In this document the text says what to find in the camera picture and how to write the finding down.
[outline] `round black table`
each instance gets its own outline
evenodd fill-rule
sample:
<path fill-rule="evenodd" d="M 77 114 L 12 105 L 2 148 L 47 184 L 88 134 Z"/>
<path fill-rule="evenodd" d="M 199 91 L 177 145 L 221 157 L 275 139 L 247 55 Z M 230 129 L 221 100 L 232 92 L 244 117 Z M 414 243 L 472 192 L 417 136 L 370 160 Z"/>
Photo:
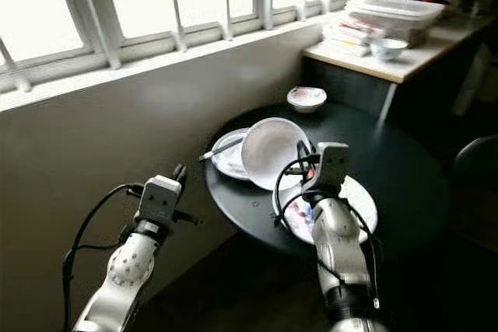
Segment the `round black table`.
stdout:
<path fill-rule="evenodd" d="M 449 187 L 436 160 L 415 140 L 377 118 L 343 105 L 327 103 L 313 114 L 295 113 L 287 105 L 242 114 L 219 136 L 248 128 L 267 117 L 287 118 L 304 129 L 314 143 L 349 145 L 349 175 L 370 193 L 378 210 L 375 231 L 384 244 L 384 258 L 395 258 L 435 239 L 447 226 Z M 271 192 L 232 179 L 205 163 L 205 181 L 224 215 L 239 229 L 277 250 L 306 256 L 313 247 L 273 225 Z"/>

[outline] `white bowl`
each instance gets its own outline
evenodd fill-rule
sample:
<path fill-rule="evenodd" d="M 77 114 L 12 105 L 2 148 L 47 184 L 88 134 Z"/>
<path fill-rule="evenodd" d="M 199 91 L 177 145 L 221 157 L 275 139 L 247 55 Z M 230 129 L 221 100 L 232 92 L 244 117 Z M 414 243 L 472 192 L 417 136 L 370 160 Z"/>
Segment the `white bowl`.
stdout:
<path fill-rule="evenodd" d="M 311 148 L 304 131 L 286 119 L 267 118 L 254 124 L 242 141 L 242 163 L 249 179 L 265 190 L 273 190 L 282 169 L 297 159 L 299 141 Z M 285 176 L 280 190 L 291 188 L 300 180 L 299 175 Z"/>
<path fill-rule="evenodd" d="M 298 113 L 313 113 L 324 105 L 327 93 L 316 87 L 294 87 L 287 93 L 289 103 Z"/>
<path fill-rule="evenodd" d="M 390 61 L 398 58 L 406 49 L 408 43 L 399 39 L 376 39 L 370 43 L 372 55 L 382 61 Z"/>

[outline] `paper stack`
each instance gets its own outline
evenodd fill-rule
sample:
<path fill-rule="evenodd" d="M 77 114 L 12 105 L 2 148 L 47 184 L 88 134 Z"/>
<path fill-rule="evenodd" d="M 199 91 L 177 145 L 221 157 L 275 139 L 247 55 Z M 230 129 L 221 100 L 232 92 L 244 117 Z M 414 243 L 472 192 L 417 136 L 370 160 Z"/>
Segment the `paper stack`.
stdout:
<path fill-rule="evenodd" d="M 322 30 L 325 43 L 360 57 L 370 52 L 368 45 L 372 39 L 384 35 L 383 29 L 351 16 L 343 16 L 339 21 L 325 25 Z"/>

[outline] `white wall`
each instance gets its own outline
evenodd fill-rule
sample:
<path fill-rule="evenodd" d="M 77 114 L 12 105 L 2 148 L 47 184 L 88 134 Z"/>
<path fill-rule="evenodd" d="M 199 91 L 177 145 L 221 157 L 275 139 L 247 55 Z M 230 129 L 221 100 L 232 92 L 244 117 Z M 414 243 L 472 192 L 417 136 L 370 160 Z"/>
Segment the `white wall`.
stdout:
<path fill-rule="evenodd" d="M 168 174 L 187 163 L 183 210 L 205 224 L 180 223 L 163 248 L 148 296 L 233 234 L 194 161 L 229 119 L 283 101 L 298 83 L 300 50 L 319 26 L 141 73 L 0 114 L 0 330 L 61 329 L 61 260 L 85 214 L 119 183 Z M 112 201 L 86 242 L 112 242 L 137 207 Z M 81 252 L 74 313 L 101 282 L 109 253 Z"/>

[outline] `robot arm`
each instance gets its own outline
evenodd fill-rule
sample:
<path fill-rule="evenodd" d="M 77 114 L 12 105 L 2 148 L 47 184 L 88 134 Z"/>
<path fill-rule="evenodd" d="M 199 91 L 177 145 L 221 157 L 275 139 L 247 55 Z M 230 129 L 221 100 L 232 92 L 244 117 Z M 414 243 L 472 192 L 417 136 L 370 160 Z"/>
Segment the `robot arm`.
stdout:
<path fill-rule="evenodd" d="M 136 226 L 126 242 L 110 256 L 105 280 L 86 305 L 73 331 L 123 331 L 135 310 L 137 296 L 153 272 L 154 257 L 172 232 L 174 221 L 177 218 L 194 221 L 175 210 L 181 189 L 181 183 L 164 176 L 147 181 L 135 214 Z"/>
<path fill-rule="evenodd" d="M 318 275 L 332 332 L 387 332 L 376 321 L 377 312 L 365 257 L 359 246 L 359 225 L 345 202 L 338 198 L 348 167 L 348 146 L 319 143 L 320 162 L 303 190 L 312 194 Z"/>

